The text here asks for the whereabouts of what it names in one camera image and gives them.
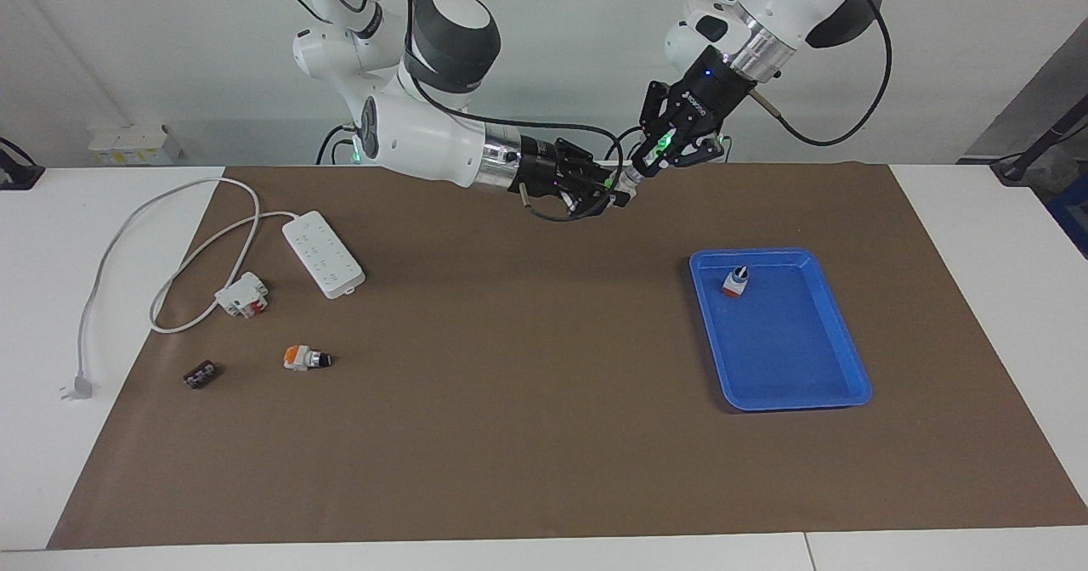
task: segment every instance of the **red and white object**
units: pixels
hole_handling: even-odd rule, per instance
[[[321,214],[299,215],[283,226],[283,235],[329,299],[351,295],[367,280],[362,266]]]
[[[269,289],[260,277],[246,272],[237,282],[215,294],[219,307],[233,316],[251,319],[269,307]]]
[[[726,294],[726,297],[737,299],[739,296],[744,294],[744,289],[746,288],[747,268],[741,266],[729,273],[729,277],[727,277],[725,284],[721,285],[721,293]]]

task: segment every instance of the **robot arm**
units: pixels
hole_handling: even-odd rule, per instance
[[[635,172],[653,177],[670,165],[721,157],[722,122],[757,84],[777,78],[802,46],[846,44],[873,21],[866,0],[688,1],[687,21],[670,29],[665,45],[684,75],[672,86],[650,84]]]
[[[802,46],[842,45],[874,18],[869,0],[689,1],[687,22],[666,40],[683,78],[650,84],[640,120],[645,140],[633,169],[613,178],[570,141],[535,140],[465,113],[500,50],[494,17],[479,0],[408,0],[407,22],[381,0],[311,1],[335,28],[300,33],[296,61],[346,99],[367,160],[526,200],[558,196],[572,218],[626,206],[660,169],[721,157],[722,122],[757,84],[775,78]],[[383,74],[394,66],[395,76]]]

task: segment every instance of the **small object in tray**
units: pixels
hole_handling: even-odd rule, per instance
[[[746,265],[732,270],[725,284],[721,285],[721,293],[726,294],[726,297],[733,297],[733,299],[743,295],[744,289],[747,288],[747,274]]]

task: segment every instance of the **black connector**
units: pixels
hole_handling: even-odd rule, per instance
[[[18,146],[13,145],[11,141],[0,138],[0,144],[8,146],[13,152],[18,153],[23,157],[27,163],[30,165],[20,165],[16,163],[14,158],[0,149],[0,169],[7,173],[11,181],[7,183],[0,183],[0,191],[28,191],[34,188],[34,185],[38,183],[38,178],[41,178],[42,173],[46,173],[46,169],[41,165],[35,164],[30,156],[20,149]]]

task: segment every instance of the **white cable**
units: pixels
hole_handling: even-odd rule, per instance
[[[293,213],[293,212],[268,212],[268,213],[258,215],[258,219],[268,219],[268,218],[270,218],[270,215],[287,215],[290,219],[298,219],[298,215],[295,214],[295,213]],[[162,302],[166,298],[166,293],[170,291],[170,286],[174,283],[174,281],[176,280],[176,277],[181,276],[182,272],[184,272],[184,270],[189,266],[190,262],[193,262],[195,260],[195,258],[197,258],[198,255],[200,255],[201,252],[203,252],[203,250],[206,248],[208,248],[209,246],[213,245],[213,243],[217,241],[218,239],[222,238],[223,235],[230,234],[234,229],[237,229],[237,227],[240,227],[240,226],[245,225],[245,223],[249,223],[250,220],[254,220],[252,215],[250,215],[249,219],[238,220],[237,223],[234,223],[233,225],[231,225],[228,227],[223,227],[223,229],[220,229],[219,233],[214,234],[210,238],[207,238],[207,240],[205,243],[202,243],[202,245],[198,246],[193,251],[193,255],[188,255],[188,257],[185,258],[185,261],[182,261],[182,264],[177,268],[176,272],[174,272],[174,275],[171,276],[169,281],[166,281],[166,284],[162,285],[162,288],[159,289],[159,293],[156,293],[154,299],[152,299],[152,301],[151,301],[151,308],[148,311],[148,316],[150,316],[150,320],[151,320],[151,330],[152,331],[160,332],[161,334],[168,334],[168,335],[169,334],[175,334],[175,332],[187,331],[187,330],[190,330],[190,328],[197,326],[198,324],[200,324],[200,322],[202,320],[207,319],[207,316],[210,316],[211,313],[215,311],[215,307],[218,306],[218,302],[215,302],[213,300],[211,302],[211,305],[207,308],[207,310],[205,312],[202,312],[202,314],[200,316],[198,316],[197,320],[193,321],[189,324],[184,324],[184,326],[182,326],[182,327],[174,328],[174,330],[163,330],[163,328],[160,328],[158,326],[158,324],[156,324],[157,321],[158,321],[158,318],[159,318],[159,310],[162,309]],[[248,250],[249,250],[249,247],[245,246],[245,248],[243,248],[243,255],[245,255],[245,252],[247,252]],[[234,280],[232,278],[230,282],[227,282],[227,284],[223,288],[228,287],[233,283],[234,283]]]
[[[207,183],[226,183],[226,184],[230,184],[230,185],[236,185],[236,187],[244,188],[244,190],[246,193],[249,193],[249,196],[251,196],[251,198],[254,199],[254,215],[250,215],[249,219],[240,220],[239,222],[234,223],[233,225],[231,225],[228,227],[225,227],[225,229],[219,231],[219,233],[214,234],[207,241],[202,243],[202,245],[200,245],[200,247],[198,247],[197,249],[194,250],[193,255],[190,255],[189,257],[187,257],[185,259],[185,261],[183,261],[182,266],[177,270],[177,272],[175,272],[170,277],[169,281],[166,281],[166,284],[163,285],[163,287],[162,287],[162,289],[160,289],[159,294],[156,295],[154,302],[151,305],[150,316],[151,316],[151,328],[153,331],[157,331],[157,332],[166,332],[166,334],[169,334],[169,332],[182,332],[182,331],[186,331],[186,330],[189,330],[190,327],[196,326],[196,324],[199,324],[200,322],[202,322],[202,320],[207,319],[207,316],[209,316],[214,311],[215,303],[213,302],[211,305],[211,307],[209,307],[208,310],[206,310],[205,312],[202,312],[202,314],[200,314],[196,320],[194,320],[190,323],[184,324],[184,326],[182,326],[182,327],[177,327],[177,328],[174,328],[174,330],[163,330],[163,328],[159,327],[158,324],[156,324],[156,315],[158,315],[157,314],[158,308],[160,307],[162,298],[165,297],[168,289],[170,289],[170,285],[174,282],[174,280],[176,280],[177,276],[181,275],[181,273],[183,272],[183,270],[185,270],[185,268],[187,268],[187,265],[189,265],[190,262],[193,262],[193,260],[195,259],[196,255],[200,253],[202,250],[205,250],[206,248],[208,248],[209,246],[211,246],[211,243],[214,243],[215,240],[222,238],[223,235],[226,235],[230,232],[233,232],[234,229],[236,229],[236,227],[240,227],[240,226],[245,225],[245,223],[252,222],[252,228],[249,229],[249,235],[246,238],[246,243],[245,243],[244,246],[242,246],[242,252],[238,255],[238,260],[235,262],[234,269],[231,270],[231,275],[226,280],[226,283],[223,285],[223,288],[226,288],[226,287],[228,287],[230,285],[232,285],[234,283],[235,277],[237,277],[238,272],[242,270],[242,264],[245,261],[246,255],[249,252],[250,246],[252,246],[254,238],[257,235],[257,227],[259,226],[261,219],[268,218],[268,215],[288,215],[292,219],[298,219],[297,214],[293,214],[293,213],[289,213],[289,212],[270,212],[270,213],[267,213],[267,214],[261,214],[261,211],[260,211],[260,199],[258,199],[257,193],[254,191],[254,189],[250,188],[249,185],[245,185],[244,183],[239,183],[239,181],[234,181],[232,178],[202,178],[200,181],[191,181],[191,183],[187,183],[185,185],[181,185],[181,187],[171,188],[171,190],[169,190],[166,193],[162,193],[162,195],[156,196],[154,198],[152,198],[150,200],[147,200],[147,202],[145,202],[139,208],[136,208],[136,210],[133,211],[133,213],[131,215],[128,215],[128,219],[125,220],[124,223],[122,223],[120,229],[118,229],[118,233],[115,235],[113,235],[113,238],[110,240],[109,246],[106,248],[106,252],[102,255],[101,260],[98,261],[98,270],[95,273],[95,283],[91,286],[90,296],[87,297],[87,302],[83,307],[83,312],[82,312],[82,314],[79,316],[78,338],[76,340],[76,358],[77,358],[76,382],[77,382],[77,384],[78,384],[79,381],[85,381],[86,370],[85,370],[85,365],[84,365],[85,364],[84,346],[85,346],[85,340],[86,340],[87,321],[88,321],[88,319],[90,316],[90,308],[91,308],[91,305],[94,305],[94,302],[95,302],[95,297],[98,297],[98,289],[99,289],[99,287],[101,286],[101,283],[102,283],[102,272],[106,269],[106,261],[109,259],[110,255],[113,252],[113,249],[116,246],[116,243],[121,239],[121,235],[124,235],[125,231],[128,231],[128,227],[131,227],[133,225],[133,223],[136,222],[136,219],[138,219],[140,214],[144,214],[148,210],[148,208],[150,208],[154,203],[158,203],[158,202],[160,202],[160,200],[169,198],[169,196],[175,195],[175,193],[184,191],[186,188],[195,187],[195,185],[205,185]],[[86,392],[86,396],[73,396],[72,398],[86,398],[86,397],[89,397],[89,394],[90,394],[90,392],[89,392],[89,385],[88,385],[88,389]]]

